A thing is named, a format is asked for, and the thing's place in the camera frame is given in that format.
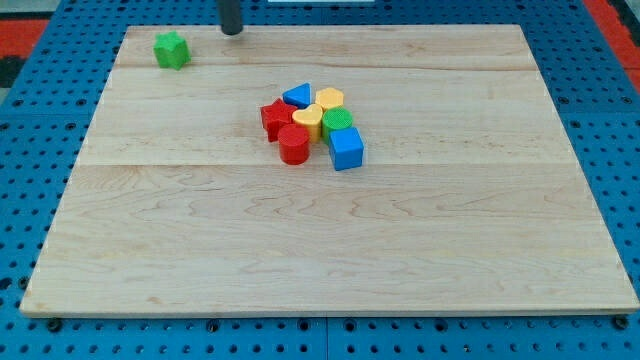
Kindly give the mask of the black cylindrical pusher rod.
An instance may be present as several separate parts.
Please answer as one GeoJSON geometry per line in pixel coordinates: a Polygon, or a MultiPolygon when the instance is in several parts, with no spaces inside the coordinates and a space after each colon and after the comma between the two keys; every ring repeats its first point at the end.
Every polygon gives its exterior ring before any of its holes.
{"type": "Polygon", "coordinates": [[[223,34],[235,36],[243,30],[240,0],[216,0],[220,28],[223,34]]]}

